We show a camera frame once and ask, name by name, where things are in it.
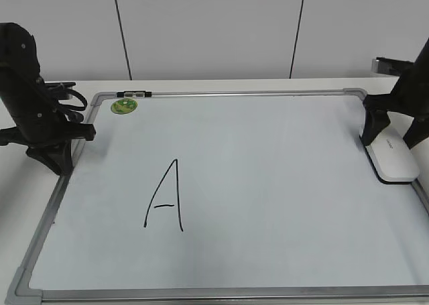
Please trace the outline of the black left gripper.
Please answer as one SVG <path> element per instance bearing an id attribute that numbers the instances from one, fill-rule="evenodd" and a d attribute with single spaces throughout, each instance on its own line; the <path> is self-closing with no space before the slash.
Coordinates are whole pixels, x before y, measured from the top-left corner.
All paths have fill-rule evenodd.
<path id="1" fill-rule="evenodd" d="M 71 139 L 95 138 L 83 123 L 88 102 L 74 82 L 46 83 L 35 38 L 16 23 L 1 24 L 1 101 L 15 127 L 1 130 L 1 145 L 27 145 L 33 158 L 58 176 L 73 170 Z"/>

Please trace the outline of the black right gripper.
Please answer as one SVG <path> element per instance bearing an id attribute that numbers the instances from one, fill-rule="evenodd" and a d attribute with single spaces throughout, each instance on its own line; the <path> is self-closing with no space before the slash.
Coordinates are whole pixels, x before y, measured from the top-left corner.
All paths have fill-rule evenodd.
<path id="1" fill-rule="evenodd" d="M 365 123 L 360 135 L 364 146 L 390 125 L 388 111 L 415 117 L 403 136 L 409 149 L 429 136 L 428 120 L 428 41 L 412 66 L 398 78 L 390 93 L 367 95 L 363 101 Z"/>

